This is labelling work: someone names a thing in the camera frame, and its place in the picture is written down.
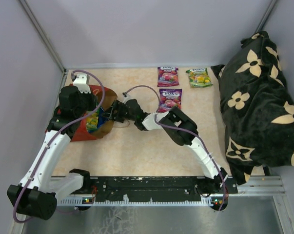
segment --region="gray wall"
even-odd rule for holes
[[[16,0],[0,1],[0,234],[13,207],[6,195],[32,164],[55,105],[61,72]]]
[[[294,99],[294,0],[279,1],[265,30],[279,47],[282,69],[287,78],[289,92]],[[294,211],[294,167],[280,167],[275,171],[282,177]]]
[[[64,66],[226,62],[270,0],[28,0]]]

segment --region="robotic arm link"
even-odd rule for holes
[[[7,190],[16,213],[48,220],[56,210],[57,200],[62,200],[74,191],[83,191],[90,187],[89,172],[79,169],[71,170],[65,178],[50,184],[55,166],[83,116],[87,111],[92,111],[87,116],[95,112],[104,98],[103,95],[97,105],[97,98],[88,85],[88,75],[93,75],[85,71],[78,72],[83,73],[77,75],[73,85],[61,89],[59,106],[49,122],[45,140],[31,168],[18,185],[10,185]],[[117,122],[132,120],[141,131],[163,129],[176,144],[189,148],[197,157],[212,191],[219,191],[223,187],[224,200],[227,173],[208,153],[203,140],[198,136],[197,125],[177,107],[161,114],[146,113],[140,108],[137,100],[127,93],[123,93],[123,102],[115,100],[103,116]],[[19,221],[15,213],[14,220],[24,222]]]

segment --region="pillow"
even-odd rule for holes
[[[238,184],[254,166],[294,166],[294,102],[267,32],[241,41],[226,66],[211,67],[218,79],[226,125],[225,152]]]

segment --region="gray floor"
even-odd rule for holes
[[[60,207],[61,210],[72,208]],[[271,197],[232,197],[227,209],[209,207],[92,207],[43,221],[33,219],[23,234],[279,234]]]

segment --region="beige table surface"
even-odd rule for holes
[[[182,88],[182,110],[197,123],[207,148],[231,175],[225,159],[225,128],[219,110],[218,81],[212,78],[212,87],[191,89],[185,73],[188,69],[179,69],[180,85],[172,88]],[[159,89],[157,68],[87,71],[114,90],[121,101],[122,92],[135,85],[146,84]],[[65,85],[70,82],[68,76]],[[91,78],[90,84],[97,82]],[[151,113],[157,109],[157,97],[151,90],[137,88],[130,95],[138,100],[144,111]],[[142,132],[133,122],[127,128],[113,128],[103,139],[70,142],[53,175],[66,175],[73,168],[87,170],[92,176],[203,176],[200,164],[187,148],[176,145],[163,130]],[[252,175],[263,175],[263,170],[254,168]]]

